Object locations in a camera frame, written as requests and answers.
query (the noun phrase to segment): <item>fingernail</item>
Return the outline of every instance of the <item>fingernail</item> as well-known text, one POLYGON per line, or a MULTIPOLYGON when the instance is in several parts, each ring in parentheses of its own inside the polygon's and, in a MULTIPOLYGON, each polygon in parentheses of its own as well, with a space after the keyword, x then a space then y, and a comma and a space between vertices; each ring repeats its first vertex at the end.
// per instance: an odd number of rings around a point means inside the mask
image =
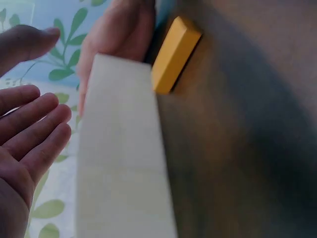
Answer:
POLYGON ((45 29, 44 32, 50 35, 59 35, 60 30, 57 27, 50 27, 45 29))

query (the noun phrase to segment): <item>yellow eraser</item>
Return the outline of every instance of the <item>yellow eraser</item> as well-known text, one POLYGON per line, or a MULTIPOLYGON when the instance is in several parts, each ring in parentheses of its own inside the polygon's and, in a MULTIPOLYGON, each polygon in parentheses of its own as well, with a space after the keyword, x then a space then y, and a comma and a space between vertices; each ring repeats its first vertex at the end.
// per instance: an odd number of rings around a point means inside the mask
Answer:
POLYGON ((174 20, 153 65, 155 92, 170 92, 201 36, 191 21, 183 17, 174 20))

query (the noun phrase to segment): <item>finger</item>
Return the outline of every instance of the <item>finger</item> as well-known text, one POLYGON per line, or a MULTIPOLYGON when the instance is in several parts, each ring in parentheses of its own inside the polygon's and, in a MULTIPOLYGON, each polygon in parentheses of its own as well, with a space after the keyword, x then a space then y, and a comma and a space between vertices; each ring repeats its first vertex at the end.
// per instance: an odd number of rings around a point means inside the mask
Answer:
POLYGON ((40 90, 34 85, 0 90, 0 116, 34 101, 39 96, 40 90))
POLYGON ((17 161, 20 161, 33 148, 45 141, 59 124, 68 122, 70 118, 70 108, 66 105, 59 105, 43 120, 17 134, 2 147, 17 161))
POLYGON ((90 73, 92 70, 94 57, 97 53, 97 51, 91 46, 89 41, 90 41, 89 37, 87 37, 84 40, 82 52, 80 54, 80 58, 77 64, 77 74, 80 78, 79 104, 78 104, 78 111, 80 116, 82 116, 84 112, 84 104, 85 104, 85 98, 86 98, 86 93, 88 88, 88 81, 89 81, 90 73))
POLYGON ((17 64, 46 54, 59 39, 58 28, 40 31, 19 25, 0 34, 0 77, 17 64))
POLYGON ((84 114, 86 92, 87 92, 87 89, 83 89, 82 85, 83 84, 80 84, 80 87, 79 87, 79 104, 78 104, 78 112, 79 112, 79 116, 81 117, 84 114))
POLYGON ((0 145, 45 117, 58 106, 58 98, 47 93, 0 119, 0 145))
POLYGON ((71 136, 71 129, 62 123, 40 145, 31 150, 22 160, 35 184, 46 173, 55 158, 65 148, 71 136))

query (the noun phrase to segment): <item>green leaf print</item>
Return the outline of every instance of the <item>green leaf print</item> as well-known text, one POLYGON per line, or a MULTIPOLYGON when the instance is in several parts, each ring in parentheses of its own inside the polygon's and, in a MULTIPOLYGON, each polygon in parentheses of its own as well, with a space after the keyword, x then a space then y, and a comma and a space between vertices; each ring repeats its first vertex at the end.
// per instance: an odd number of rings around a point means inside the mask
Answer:
POLYGON ((72 75, 74 73, 71 69, 54 69, 49 74, 49 79, 51 81, 59 81, 64 78, 67 78, 68 76, 72 75))
POLYGON ((71 107, 70 108, 73 112, 77 112, 78 110, 77 110, 77 106, 74 106, 74 107, 71 107))
POLYGON ((53 223, 49 223, 40 231, 39 238, 59 238, 59 229, 53 223))
POLYGON ((91 6, 100 6, 104 4, 107 0, 91 0, 91 6))
POLYGON ((66 155, 60 155, 60 156, 58 156, 57 159, 55 160, 55 163, 63 162, 63 161, 65 161, 67 158, 68 158, 68 156, 66 156, 66 155))
POLYGON ((79 9, 78 12, 75 14, 73 22, 71 24, 71 30, 68 37, 69 39, 73 37, 75 31, 77 31, 79 26, 84 22, 87 14, 88 14, 88 10, 86 8, 79 9))
POLYGON ((84 39, 86 38, 87 34, 82 34, 79 35, 77 37, 75 37, 74 39, 72 39, 69 44, 71 46, 81 46, 81 44, 83 43, 84 39))
POLYGON ((9 23, 11 27, 19 25, 21 23, 19 16, 17 14, 13 14, 12 17, 9 19, 9 23))
POLYGON ((51 51, 50 54, 60 60, 63 60, 63 56, 61 55, 61 53, 58 51, 58 49, 56 47, 54 47, 51 51))
POLYGON ((61 20, 56 18, 54 20, 54 26, 59 28, 59 30, 60 30, 60 41, 62 41, 62 43, 65 45, 65 30, 64 30, 63 23, 61 22, 61 20))
POLYGON ((6 8, 0 11, 0 22, 4 24, 5 19, 6 19, 6 8))
POLYGON ((59 103, 65 104, 69 100, 69 95, 65 93, 55 93, 55 95, 58 97, 59 103))
POLYGON ((75 66, 79 61, 79 56, 80 56, 80 50, 76 50, 69 60, 68 67, 75 66))
POLYGON ((33 212, 33 218, 48 219, 57 217, 64 211, 64 208, 65 204, 61 200, 51 200, 36 208, 33 212))
POLYGON ((68 53, 69 46, 81 46, 87 36, 87 34, 81 34, 73 38, 75 32, 86 19, 87 14, 88 10, 86 8, 81 8, 76 12, 73 17, 71 30, 68 36, 65 33, 64 24, 60 19, 56 18, 54 20, 54 26, 60 29, 60 41, 62 42, 63 48, 58 49, 57 47, 54 47, 50 51, 50 54, 47 55, 47 59, 36 60, 35 63, 26 70, 25 74, 21 77, 21 80, 32 69, 32 67, 38 63, 46 63, 55 67, 55 69, 49 73, 49 80, 51 81, 63 80, 74 74, 75 70, 71 68, 76 66, 79 61, 80 49, 77 49, 72 53, 69 62, 66 60, 66 53, 68 53))

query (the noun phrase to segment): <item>leaf pattern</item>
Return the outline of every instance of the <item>leaf pattern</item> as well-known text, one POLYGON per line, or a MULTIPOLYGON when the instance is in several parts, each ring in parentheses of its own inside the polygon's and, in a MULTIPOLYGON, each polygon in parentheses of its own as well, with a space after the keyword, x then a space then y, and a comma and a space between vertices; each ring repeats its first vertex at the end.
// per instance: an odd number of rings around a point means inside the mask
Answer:
POLYGON ((104 4, 107 0, 91 0, 91 6, 100 6, 104 4))
POLYGON ((64 30, 63 23, 61 22, 60 19, 56 18, 54 20, 54 26, 59 28, 59 30, 60 30, 60 40, 65 45, 65 30, 64 30))
POLYGON ((69 100, 69 95, 65 93, 55 93, 55 95, 58 97, 59 103, 65 104, 69 100))
POLYGON ((61 163, 63 161, 65 161, 68 158, 67 155, 60 155, 57 157, 57 159, 55 160, 55 163, 61 163))
POLYGON ((77 31, 78 27, 84 22, 88 14, 88 10, 86 8, 81 8, 76 12, 73 22, 71 24, 71 30, 69 33, 69 39, 72 38, 75 31, 77 31))
POLYGON ((19 25, 21 23, 19 16, 17 14, 13 14, 9 20, 9 23, 11 27, 19 25))
POLYGON ((68 67, 76 66, 79 61, 79 56, 80 56, 80 50, 76 50, 69 60, 68 67))
POLYGON ((65 204, 59 199, 48 201, 38 208, 36 208, 32 214, 33 218, 48 219, 57 217, 64 211, 65 204))
POLYGON ((67 78, 68 76, 72 75, 74 73, 71 69, 54 69, 49 74, 49 79, 51 81, 58 81, 62 80, 64 78, 67 78))
POLYGON ((71 46, 81 46, 81 44, 83 43, 86 36, 87 36, 87 34, 79 35, 79 36, 75 37, 74 39, 70 40, 69 44, 71 46))
POLYGON ((4 24, 5 19, 6 19, 6 8, 0 11, 0 22, 4 24))
POLYGON ((53 223, 49 223, 41 229, 39 238, 59 238, 59 229, 53 223))

